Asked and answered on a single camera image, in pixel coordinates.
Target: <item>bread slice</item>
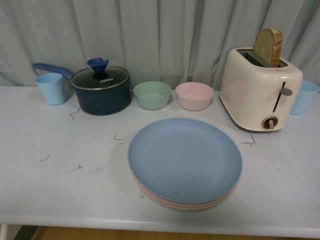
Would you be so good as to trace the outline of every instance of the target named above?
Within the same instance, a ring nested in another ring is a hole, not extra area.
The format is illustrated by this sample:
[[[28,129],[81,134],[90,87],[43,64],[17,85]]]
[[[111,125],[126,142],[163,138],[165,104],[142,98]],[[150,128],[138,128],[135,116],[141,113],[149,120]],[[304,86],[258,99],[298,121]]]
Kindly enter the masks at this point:
[[[256,36],[253,52],[271,68],[277,68],[283,39],[282,33],[276,28],[262,29]]]

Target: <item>cream toaster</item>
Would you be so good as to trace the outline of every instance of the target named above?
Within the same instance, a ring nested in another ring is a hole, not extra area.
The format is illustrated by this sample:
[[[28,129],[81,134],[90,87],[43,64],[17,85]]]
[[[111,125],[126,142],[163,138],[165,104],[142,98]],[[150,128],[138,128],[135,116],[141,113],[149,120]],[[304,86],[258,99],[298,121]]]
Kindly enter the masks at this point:
[[[296,66],[280,58],[266,66],[253,48],[234,48],[226,59],[220,100],[238,127],[254,132],[282,129],[303,80]]]

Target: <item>blue handle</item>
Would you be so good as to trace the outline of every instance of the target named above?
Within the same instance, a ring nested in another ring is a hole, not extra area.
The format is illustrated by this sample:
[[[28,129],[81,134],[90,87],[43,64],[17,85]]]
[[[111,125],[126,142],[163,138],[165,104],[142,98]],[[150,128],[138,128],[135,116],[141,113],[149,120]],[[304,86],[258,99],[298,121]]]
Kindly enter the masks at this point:
[[[69,80],[71,80],[71,77],[74,74],[73,71],[71,71],[67,68],[61,67],[61,66],[53,66],[53,65],[49,65],[49,64],[45,64],[45,63],[34,63],[34,64],[32,64],[32,66],[35,69],[41,69],[41,70],[46,70],[46,71],[62,74],[63,76],[65,76]]]

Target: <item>gray curtain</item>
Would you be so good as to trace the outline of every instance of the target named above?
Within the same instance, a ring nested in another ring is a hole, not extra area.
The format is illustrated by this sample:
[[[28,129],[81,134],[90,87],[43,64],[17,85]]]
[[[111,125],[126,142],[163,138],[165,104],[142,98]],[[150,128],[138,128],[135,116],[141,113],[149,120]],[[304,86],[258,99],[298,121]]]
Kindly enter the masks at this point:
[[[132,87],[201,82],[219,90],[227,55],[278,28],[281,57],[320,85],[319,0],[0,1],[0,85],[35,86],[47,63],[74,72],[101,57]]]

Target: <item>saucepan lid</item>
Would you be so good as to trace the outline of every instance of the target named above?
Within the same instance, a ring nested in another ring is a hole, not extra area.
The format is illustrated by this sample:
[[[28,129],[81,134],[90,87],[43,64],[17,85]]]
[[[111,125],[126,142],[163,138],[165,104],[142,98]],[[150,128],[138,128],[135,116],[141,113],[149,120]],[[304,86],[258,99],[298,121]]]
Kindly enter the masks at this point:
[[[97,91],[115,88],[130,79],[129,72],[119,66],[107,66],[109,60],[93,58],[87,61],[90,68],[76,72],[71,83],[82,90]]]

